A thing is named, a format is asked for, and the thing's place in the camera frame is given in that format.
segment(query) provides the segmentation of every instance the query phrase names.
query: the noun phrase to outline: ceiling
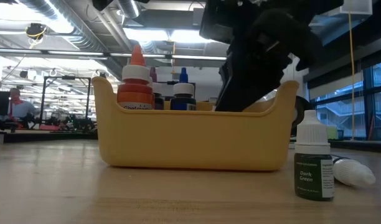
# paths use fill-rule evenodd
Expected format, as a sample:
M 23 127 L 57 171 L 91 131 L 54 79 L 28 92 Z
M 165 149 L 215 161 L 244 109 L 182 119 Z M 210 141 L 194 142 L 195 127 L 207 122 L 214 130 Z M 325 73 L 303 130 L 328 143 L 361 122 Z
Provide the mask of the ceiling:
M 131 40 L 129 30 L 138 32 L 139 30 L 160 30 L 164 32 L 168 39 L 174 38 L 176 30 L 190 30 L 197 35 L 201 17 L 204 8 L 204 1 L 155 1 L 151 0 L 147 4 L 140 3 L 139 8 L 141 15 L 137 18 L 130 19 L 124 18 L 119 10 L 116 1 L 113 1 L 103 12 L 102 17 L 96 13 L 93 6 L 90 5 L 89 0 L 66 0 L 63 1 L 68 6 L 68 13 L 72 13 L 75 17 L 79 18 L 82 25 L 81 29 L 90 30 L 91 34 L 95 36 L 104 51 L 109 52 L 128 52 L 136 40 Z M 51 29 L 42 39 L 42 42 L 35 45 L 33 49 L 45 50 L 69 50 L 78 51 L 78 46 L 73 42 L 68 41 L 70 35 L 68 33 L 57 33 L 59 30 L 64 31 L 64 27 L 58 24 L 52 24 L 43 14 L 35 13 L 25 5 L 21 4 L 2 4 L 0 3 L 0 47 L 2 48 L 15 48 L 15 49 L 28 49 L 31 46 L 32 40 L 25 35 L 25 28 L 32 22 L 47 24 Z M 361 22 L 360 19 L 355 21 L 355 26 Z M 319 35 L 324 42 L 330 42 L 336 36 L 344 33 L 343 27 L 340 24 L 347 24 L 347 19 L 343 17 L 320 15 L 316 16 L 311 23 L 313 32 Z M 196 43 L 189 42 L 188 40 L 176 41 L 175 44 L 164 40 L 154 40 L 157 38 L 156 33 L 151 35 L 143 35 L 143 37 L 150 37 L 153 44 L 153 52 L 160 54 L 181 54 L 181 55 L 198 55 L 198 56 L 219 56 L 225 57 L 228 45 L 210 40 L 200 39 L 193 37 L 191 40 L 198 39 Z M 0 74 L 2 81 L 2 89 L 7 90 L 18 84 L 23 85 L 23 96 L 32 97 L 35 103 L 40 101 L 40 92 L 42 89 L 40 85 L 43 82 L 42 75 L 55 74 L 59 75 L 75 75 L 76 77 L 93 77 L 100 72 L 108 72 L 108 79 L 116 88 L 119 83 L 118 77 L 120 74 L 115 74 L 110 70 L 107 65 L 102 61 L 97 60 L 73 60 L 73 59 L 58 59 L 58 58 L 25 58 L 21 61 L 22 57 L 9 57 L 0 56 L 0 67 L 3 73 Z M 116 62 L 120 66 L 126 65 L 126 58 L 116 58 Z M 17 70 L 12 71 L 20 62 Z M 203 61 L 203 60 L 167 60 L 167 59 L 146 59 L 149 66 L 160 67 L 158 75 L 161 80 L 166 81 L 171 78 L 171 71 L 179 71 L 181 67 L 196 68 L 192 69 L 190 73 L 190 80 L 196 83 L 216 83 L 220 85 L 220 77 L 217 73 L 218 67 L 222 62 Z M 33 70 L 37 77 L 35 80 L 21 78 L 19 76 L 21 70 Z M 81 80 L 56 80 L 60 85 L 71 85 L 71 91 L 64 91 L 59 89 L 57 85 L 51 85 L 47 89 L 47 100 L 50 100 L 50 106 L 54 108 L 60 105 L 60 100 L 56 96 L 61 94 L 69 95 L 78 104 L 78 109 L 70 110 L 71 112 L 83 113 L 85 109 L 85 102 L 83 100 L 84 94 L 87 92 L 87 85 Z M 91 107 L 93 108 L 93 96 L 91 96 Z

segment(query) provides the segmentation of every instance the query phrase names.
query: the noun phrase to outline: table surface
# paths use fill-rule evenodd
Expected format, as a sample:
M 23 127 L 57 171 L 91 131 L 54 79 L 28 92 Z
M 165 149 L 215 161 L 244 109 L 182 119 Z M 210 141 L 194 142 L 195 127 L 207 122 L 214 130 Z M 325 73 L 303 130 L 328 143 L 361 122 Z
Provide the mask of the table surface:
M 0 146 L 0 223 L 381 223 L 381 154 L 333 149 L 369 166 L 366 189 L 299 198 L 293 150 L 278 172 L 110 167 L 91 140 Z

